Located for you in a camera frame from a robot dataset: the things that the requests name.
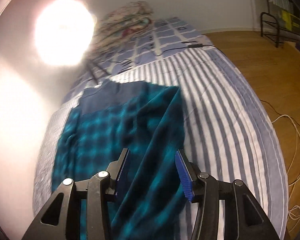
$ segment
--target bright light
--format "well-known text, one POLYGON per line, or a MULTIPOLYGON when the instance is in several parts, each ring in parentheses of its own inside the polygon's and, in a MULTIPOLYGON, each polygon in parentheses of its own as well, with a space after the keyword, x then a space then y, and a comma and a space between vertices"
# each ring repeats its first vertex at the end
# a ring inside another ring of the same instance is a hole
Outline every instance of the bright light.
POLYGON ((91 14, 75 0, 56 0, 38 17, 35 45, 50 65, 76 65, 87 49, 94 30, 91 14))

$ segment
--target metal screw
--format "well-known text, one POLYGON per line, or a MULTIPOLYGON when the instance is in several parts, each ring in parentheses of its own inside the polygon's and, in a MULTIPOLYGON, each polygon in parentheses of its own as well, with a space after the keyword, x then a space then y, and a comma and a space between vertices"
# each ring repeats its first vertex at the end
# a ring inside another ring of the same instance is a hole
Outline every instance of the metal screw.
POLYGON ((199 177, 200 177, 201 179, 207 179, 207 178, 209 177, 209 174, 206 173, 206 172, 201 172, 201 173, 199 174, 199 177))
POLYGON ((243 185, 243 181, 242 180, 239 180, 239 179, 236 179, 234 181, 234 184, 236 184, 237 186, 241 187, 243 185))
POLYGON ((63 180, 63 184, 66 185, 66 186, 70 185, 71 183, 72 183, 72 179, 70 179, 70 178, 67 178, 67 179, 63 180))
POLYGON ((108 176, 108 172, 107 171, 100 171, 98 173, 98 176, 101 177, 101 178, 105 178, 106 176, 108 176))

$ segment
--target black cable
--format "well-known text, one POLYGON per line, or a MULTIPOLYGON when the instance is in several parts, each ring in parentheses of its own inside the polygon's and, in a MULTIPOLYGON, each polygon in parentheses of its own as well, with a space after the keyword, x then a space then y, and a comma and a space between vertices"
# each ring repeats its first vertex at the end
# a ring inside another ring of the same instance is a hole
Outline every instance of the black cable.
MULTIPOLYGON (((90 72, 91 76, 93 77, 93 79, 95 80, 95 82, 98 84, 98 78, 96 77, 94 71, 92 70, 93 68, 90 67, 90 64, 93 64, 91 61, 86 61, 86 67, 88 69, 88 71, 90 72)), ((105 69, 101 68, 98 64, 93 64, 93 66, 96 66, 98 69, 102 70, 104 73, 106 73, 108 76, 111 76, 111 74, 106 71, 105 69)))
MULTIPOLYGON (((274 109, 274 107, 273 107, 269 102, 264 101, 264 100, 261 100, 261 99, 260 99, 260 101, 261 101, 261 102, 265 102, 265 103, 267 103, 269 106, 271 106, 271 108, 272 108, 278 115, 282 115, 282 114, 278 113, 278 112, 274 109)), ((293 119, 293 120, 296 122, 296 124, 300 126, 300 124, 296 121, 296 119, 294 119, 293 117, 291 117, 291 119, 293 119)))
POLYGON ((182 41, 181 43, 198 43, 197 41, 182 41))
MULTIPOLYGON (((160 56, 162 56, 165 52, 167 52, 167 51, 169 51, 169 50, 175 50, 175 49, 191 49, 191 48, 203 48, 203 47, 214 47, 214 48, 216 48, 217 50, 219 50, 225 57, 226 57, 226 54, 224 54, 224 52, 221 50, 221 49, 219 49, 219 48, 217 48, 216 46, 214 46, 214 45, 210 45, 210 44, 201 44, 201 43, 199 43, 199 44, 190 44, 190 45, 188 45, 188 46, 186 46, 186 47, 181 47, 181 48, 171 48, 171 49, 166 49, 166 50, 164 50, 161 54, 159 54, 159 55, 157 55, 157 54, 155 54, 153 51, 152 51, 152 49, 149 49, 149 48, 147 48, 147 47, 143 47, 143 48, 141 48, 140 49, 140 54, 142 53, 142 51, 144 50, 144 49, 147 49, 149 52, 151 52, 154 56, 156 56, 156 57, 160 57, 160 56)), ((141 62, 141 59, 142 59, 142 55, 143 54, 141 54, 140 55, 140 57, 139 57, 139 62, 134 62, 134 64, 135 65, 137 65, 137 64, 139 64, 140 62, 141 62)), ((98 66, 98 64, 100 64, 100 63, 103 63, 103 62, 111 62, 111 63, 117 63, 117 64, 120 64, 120 63, 127 63, 127 62, 129 62, 129 63, 132 63, 133 61, 131 60, 131 59, 125 59, 125 60, 122 60, 122 61, 113 61, 113 60, 103 60, 103 61, 99 61, 99 62, 96 62, 96 64, 97 64, 97 67, 99 68, 99 69, 101 69, 102 71, 104 71, 105 73, 107 73, 108 75, 111 75, 108 71, 106 71, 106 70, 104 70, 104 69, 102 69, 100 66, 98 66)), ((122 70, 120 70, 121 72, 123 71, 123 70, 125 70, 126 68, 128 68, 129 67, 129 65, 127 65, 125 68, 123 68, 122 70)))

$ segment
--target white cable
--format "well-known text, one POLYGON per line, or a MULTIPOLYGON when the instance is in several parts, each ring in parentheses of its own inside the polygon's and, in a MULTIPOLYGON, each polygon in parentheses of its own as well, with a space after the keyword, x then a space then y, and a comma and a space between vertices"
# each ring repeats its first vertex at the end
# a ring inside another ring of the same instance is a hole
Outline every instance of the white cable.
MULTIPOLYGON (((299 133, 298 128, 297 128, 296 124, 294 123, 293 119, 292 119, 290 116, 288 116, 287 114, 283 114, 283 115, 279 116, 279 117, 278 117, 277 119, 275 119, 272 123, 275 123, 276 121, 278 121, 278 120, 279 120, 280 118, 282 118, 282 117, 287 117, 287 118, 289 118, 290 121, 292 122, 294 128, 296 129, 296 150, 295 150, 295 153, 294 153, 294 155, 293 155, 291 164, 290 164, 290 166, 289 166, 289 168, 288 168, 288 171, 287 171, 287 174, 288 174, 289 171, 290 171, 290 168, 291 168, 291 166, 292 166, 292 163, 293 163, 293 161, 294 161, 294 159, 295 159, 295 157, 296 157, 296 154, 297 154, 297 150, 298 150, 298 137, 299 137, 299 139, 300 139, 300 133, 299 133)), ((296 178, 296 180, 295 180, 294 182, 292 182, 291 184, 288 185, 288 187, 293 186, 292 191, 291 191, 290 196, 289 196, 289 201, 290 201, 290 198, 291 198, 291 196, 292 196, 292 194, 293 194, 295 185, 296 185, 296 183, 297 183, 299 180, 300 180, 300 174, 298 175, 298 177, 296 178)), ((292 209, 290 209, 289 212, 288 212, 288 216, 289 216, 292 220, 296 220, 296 221, 297 221, 297 222, 295 223, 295 225, 293 226, 293 228, 292 228, 291 230, 289 230, 289 232, 291 232, 291 231, 295 228, 295 226, 299 223, 299 221, 300 221, 300 214, 299 214, 299 215, 295 215, 295 214, 293 213, 294 210, 299 210, 299 212, 300 212, 300 206, 295 205, 295 206, 294 206, 292 209)))
POLYGON ((300 216, 297 218, 297 219, 295 219, 295 220, 297 220, 297 222, 295 223, 295 225, 293 226, 293 228, 291 228, 290 230, 289 230, 289 233, 296 227, 296 225, 299 223, 299 221, 300 221, 300 216))
MULTIPOLYGON (((272 123, 275 123, 276 121, 278 121, 278 120, 279 120, 280 118, 282 118, 282 117, 288 117, 288 118, 290 119, 290 121, 292 122, 294 128, 296 129, 297 135, 298 135, 298 137, 299 137, 299 139, 300 139, 300 133, 299 133, 299 131, 298 131, 298 128, 297 128, 296 124, 294 123, 293 119, 292 119, 290 116, 288 116, 287 114, 280 115, 280 116, 279 116, 278 118, 276 118, 272 123)), ((291 166, 292 166, 292 163, 293 163, 293 161, 294 161, 294 159, 295 159, 295 157, 296 157, 296 153, 297 153, 297 151, 295 151, 295 153, 294 153, 294 155, 293 155, 293 158, 292 158, 292 161, 291 161, 291 164, 290 164, 290 166, 289 166, 289 168, 288 168, 287 173, 289 172, 289 170, 290 170, 290 168, 291 168, 291 166)), ((294 182, 292 182, 291 184, 289 184, 288 186, 289 186, 289 187, 293 186, 293 185, 296 184, 299 180, 300 180, 300 174, 298 175, 298 177, 296 178, 296 180, 295 180, 294 182)))

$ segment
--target blanket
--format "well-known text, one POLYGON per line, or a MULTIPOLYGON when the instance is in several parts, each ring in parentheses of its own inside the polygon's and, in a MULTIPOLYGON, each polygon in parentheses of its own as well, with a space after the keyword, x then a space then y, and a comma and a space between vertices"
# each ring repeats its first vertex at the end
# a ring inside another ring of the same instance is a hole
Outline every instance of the blanket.
POLYGON ((113 239, 173 240, 186 202, 174 162, 184 136, 178 87, 105 81, 86 89, 69 114, 58 141, 52 190, 64 178, 79 181, 105 170, 127 147, 129 188, 121 202, 108 203, 113 239))
POLYGON ((107 14, 96 24, 86 57, 93 59, 101 52, 129 41, 151 28, 153 13, 145 1, 130 2, 107 14))

